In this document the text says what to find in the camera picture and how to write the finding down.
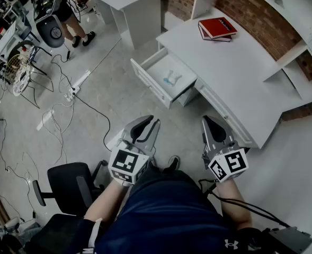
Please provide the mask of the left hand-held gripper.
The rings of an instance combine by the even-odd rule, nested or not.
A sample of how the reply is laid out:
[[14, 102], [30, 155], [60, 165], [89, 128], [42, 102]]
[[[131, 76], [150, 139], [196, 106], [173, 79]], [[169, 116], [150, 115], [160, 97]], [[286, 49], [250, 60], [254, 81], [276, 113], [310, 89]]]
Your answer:
[[146, 115], [133, 120], [108, 144], [111, 149], [108, 169], [111, 177], [121, 185], [134, 185], [154, 159], [160, 119], [152, 124], [144, 139], [137, 140], [153, 118], [153, 115]]

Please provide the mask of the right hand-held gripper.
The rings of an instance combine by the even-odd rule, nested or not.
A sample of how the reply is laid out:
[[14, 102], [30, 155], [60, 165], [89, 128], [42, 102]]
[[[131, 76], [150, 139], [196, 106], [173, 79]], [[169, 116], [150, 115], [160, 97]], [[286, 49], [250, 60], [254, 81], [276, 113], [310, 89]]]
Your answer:
[[227, 123], [213, 116], [202, 117], [202, 137], [205, 144], [202, 159], [218, 182], [239, 176], [249, 168], [245, 149], [234, 140]]

